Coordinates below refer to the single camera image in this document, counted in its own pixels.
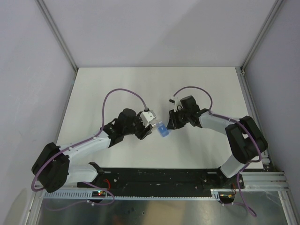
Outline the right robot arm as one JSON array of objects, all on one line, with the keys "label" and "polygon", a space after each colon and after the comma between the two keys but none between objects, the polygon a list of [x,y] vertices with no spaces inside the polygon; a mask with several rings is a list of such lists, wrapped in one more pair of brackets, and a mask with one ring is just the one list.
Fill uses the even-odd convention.
[{"label": "right robot arm", "polygon": [[233,119],[213,113],[210,109],[201,109],[193,96],[182,99],[172,97],[169,102],[174,108],[169,111],[168,130],[183,128],[186,124],[193,127],[206,128],[227,137],[231,156],[219,168],[217,184],[227,188],[233,183],[233,176],[252,162],[258,161],[262,153],[268,149],[268,142],[258,128],[254,119],[244,116]]}]

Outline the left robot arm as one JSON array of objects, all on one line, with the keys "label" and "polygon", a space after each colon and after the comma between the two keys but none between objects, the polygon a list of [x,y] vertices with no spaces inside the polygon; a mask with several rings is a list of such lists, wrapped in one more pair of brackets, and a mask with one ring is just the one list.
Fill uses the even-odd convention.
[{"label": "left robot arm", "polygon": [[97,163],[75,165],[75,162],[122,142],[127,135],[135,135],[143,140],[151,134],[155,119],[156,115],[152,110],[136,113],[132,109],[124,109],[117,118],[104,125],[100,133],[85,140],[62,146],[53,142],[47,144],[31,169],[35,176],[32,190],[38,191],[35,188],[36,181],[48,193],[55,192],[66,184],[88,182],[94,187],[101,186],[104,171]]}]

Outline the blue pill organizer box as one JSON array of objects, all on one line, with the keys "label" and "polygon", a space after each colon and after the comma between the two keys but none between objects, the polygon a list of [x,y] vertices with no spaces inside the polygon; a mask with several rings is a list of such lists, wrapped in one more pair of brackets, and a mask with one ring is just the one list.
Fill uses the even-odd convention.
[{"label": "blue pill organizer box", "polygon": [[162,121],[157,123],[157,130],[162,137],[167,137],[169,135],[169,130]]}]

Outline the clear pill bottle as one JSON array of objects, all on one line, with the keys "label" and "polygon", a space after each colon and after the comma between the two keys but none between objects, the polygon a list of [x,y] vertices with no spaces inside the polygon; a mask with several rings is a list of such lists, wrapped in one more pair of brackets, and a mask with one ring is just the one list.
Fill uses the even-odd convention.
[{"label": "clear pill bottle", "polygon": [[154,130],[157,130],[158,127],[159,127],[159,123],[158,123],[158,122],[154,122],[154,123],[151,124],[151,126],[152,126],[152,128],[153,128]]}]

